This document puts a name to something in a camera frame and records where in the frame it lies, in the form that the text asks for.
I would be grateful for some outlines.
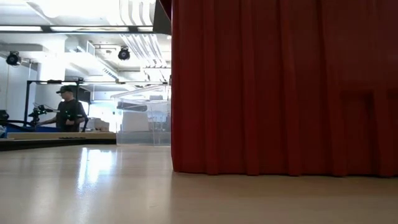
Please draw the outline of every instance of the floor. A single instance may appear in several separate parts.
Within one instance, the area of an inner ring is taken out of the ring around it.
[[[0,223],[398,223],[398,179],[176,174],[168,147],[0,152]]]

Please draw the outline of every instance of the man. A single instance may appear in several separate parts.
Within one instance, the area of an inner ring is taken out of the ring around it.
[[[87,118],[83,105],[80,102],[76,104],[73,90],[70,86],[62,86],[57,93],[63,99],[63,102],[58,105],[59,112],[54,118],[41,122],[38,126],[56,123],[61,132],[79,132],[80,123]]]

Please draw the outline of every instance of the transparent box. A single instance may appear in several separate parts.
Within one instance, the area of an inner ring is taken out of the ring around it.
[[[118,146],[171,145],[171,89],[151,86],[112,96],[119,115]]]

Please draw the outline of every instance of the black cap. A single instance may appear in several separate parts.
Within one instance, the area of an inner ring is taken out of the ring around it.
[[[65,92],[73,92],[71,86],[61,86],[61,89],[59,91],[57,91],[57,93],[65,93]]]

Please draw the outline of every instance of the stage curtain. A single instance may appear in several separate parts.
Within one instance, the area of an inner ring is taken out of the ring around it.
[[[173,0],[174,170],[397,175],[395,9],[396,0]]]

